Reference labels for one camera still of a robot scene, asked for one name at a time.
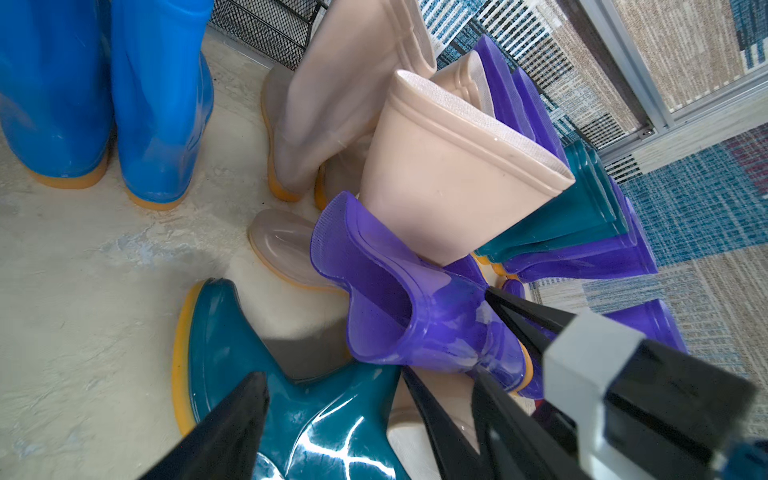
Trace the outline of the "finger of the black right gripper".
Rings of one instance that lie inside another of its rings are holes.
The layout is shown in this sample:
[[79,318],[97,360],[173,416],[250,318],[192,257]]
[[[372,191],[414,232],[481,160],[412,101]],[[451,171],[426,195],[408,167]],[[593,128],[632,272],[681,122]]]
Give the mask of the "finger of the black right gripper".
[[402,376],[424,421],[441,478],[474,479],[480,473],[478,453],[418,375],[404,367]]

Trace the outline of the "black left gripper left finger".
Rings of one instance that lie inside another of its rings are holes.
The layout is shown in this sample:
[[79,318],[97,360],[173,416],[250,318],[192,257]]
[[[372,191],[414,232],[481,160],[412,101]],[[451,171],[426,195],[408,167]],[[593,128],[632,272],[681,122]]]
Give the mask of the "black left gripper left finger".
[[266,375],[251,372],[145,479],[250,479],[270,396]]

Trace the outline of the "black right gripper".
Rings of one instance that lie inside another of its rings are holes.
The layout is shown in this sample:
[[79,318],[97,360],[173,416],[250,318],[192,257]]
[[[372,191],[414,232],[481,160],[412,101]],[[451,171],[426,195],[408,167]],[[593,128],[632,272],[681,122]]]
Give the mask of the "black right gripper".
[[589,309],[573,314],[496,287],[485,301],[531,359],[543,357],[545,398],[575,422],[589,477],[729,477],[753,383]]

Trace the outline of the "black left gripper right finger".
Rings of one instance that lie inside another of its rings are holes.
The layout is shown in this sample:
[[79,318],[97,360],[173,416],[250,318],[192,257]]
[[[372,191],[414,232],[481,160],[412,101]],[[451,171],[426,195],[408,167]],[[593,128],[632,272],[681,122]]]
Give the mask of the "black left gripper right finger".
[[471,400],[481,479],[586,479],[579,464],[485,371]]

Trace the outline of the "beige boot front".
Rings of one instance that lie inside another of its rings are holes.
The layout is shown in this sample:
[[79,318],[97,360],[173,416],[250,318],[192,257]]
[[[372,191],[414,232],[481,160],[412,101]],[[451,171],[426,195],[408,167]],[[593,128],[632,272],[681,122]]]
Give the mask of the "beige boot front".
[[394,72],[358,193],[419,257],[445,266],[519,223],[574,184],[558,157],[495,118],[428,130],[406,118],[418,74]]

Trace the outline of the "beige boot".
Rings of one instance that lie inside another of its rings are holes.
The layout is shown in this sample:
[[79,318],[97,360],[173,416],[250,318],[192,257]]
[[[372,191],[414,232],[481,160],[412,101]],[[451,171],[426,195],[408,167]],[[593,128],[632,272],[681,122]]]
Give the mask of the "beige boot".
[[[406,118],[415,121],[418,127],[435,131],[439,127],[457,126],[461,119],[478,120],[487,126],[495,118],[489,81],[476,51],[438,71],[431,82],[435,84],[433,88],[424,82],[409,83],[418,93],[405,106]],[[319,167],[314,185],[318,209],[326,208],[343,191],[359,193],[365,161],[375,138],[373,132],[363,134]]]
[[536,445],[541,429],[510,395],[483,373],[472,389],[474,448],[413,369],[402,371],[405,385],[423,421],[442,479],[550,479],[546,459]]
[[558,157],[495,118],[428,130],[406,118],[418,74],[394,72],[358,193],[419,257],[445,266],[519,223],[574,184]]
[[413,0],[335,0],[299,65],[274,66],[261,88],[268,185],[297,202],[321,165],[371,133],[395,71],[430,78],[429,31]]

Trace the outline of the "blue boot from pile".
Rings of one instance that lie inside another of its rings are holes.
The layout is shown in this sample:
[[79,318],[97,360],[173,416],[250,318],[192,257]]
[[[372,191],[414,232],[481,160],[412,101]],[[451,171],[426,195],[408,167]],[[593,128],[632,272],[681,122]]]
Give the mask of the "blue boot from pile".
[[201,51],[211,1],[114,1],[111,82],[122,177],[132,200],[175,208],[214,107]]

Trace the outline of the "beige boot lying in pile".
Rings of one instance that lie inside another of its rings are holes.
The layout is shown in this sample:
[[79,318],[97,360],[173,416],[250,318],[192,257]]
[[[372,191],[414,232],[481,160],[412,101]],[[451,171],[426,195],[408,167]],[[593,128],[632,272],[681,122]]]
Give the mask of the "beige boot lying in pile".
[[546,459],[536,445],[541,429],[510,395],[483,373],[472,389],[474,448],[413,369],[402,371],[405,385],[423,421],[442,479],[550,479]]

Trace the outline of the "beige boot back right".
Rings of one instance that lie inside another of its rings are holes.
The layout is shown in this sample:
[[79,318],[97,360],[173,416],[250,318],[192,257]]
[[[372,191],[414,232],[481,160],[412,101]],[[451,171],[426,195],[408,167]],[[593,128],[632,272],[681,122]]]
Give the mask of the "beige boot back right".
[[[439,127],[457,126],[461,119],[478,120],[487,126],[495,118],[489,81],[476,51],[438,71],[431,82],[435,84],[433,88],[424,82],[409,83],[418,93],[405,106],[406,118],[415,121],[418,127],[435,131]],[[319,167],[314,185],[318,209],[326,208],[343,191],[359,193],[365,161],[375,138],[373,132],[363,134]]]

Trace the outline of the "beige boot back left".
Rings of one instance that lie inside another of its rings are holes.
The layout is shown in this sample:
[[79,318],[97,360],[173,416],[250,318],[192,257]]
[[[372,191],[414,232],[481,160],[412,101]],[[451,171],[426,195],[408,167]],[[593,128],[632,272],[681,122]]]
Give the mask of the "beige boot back left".
[[297,202],[321,165],[371,133],[395,71],[430,78],[429,31],[413,0],[335,0],[299,65],[274,66],[261,88],[268,185]]

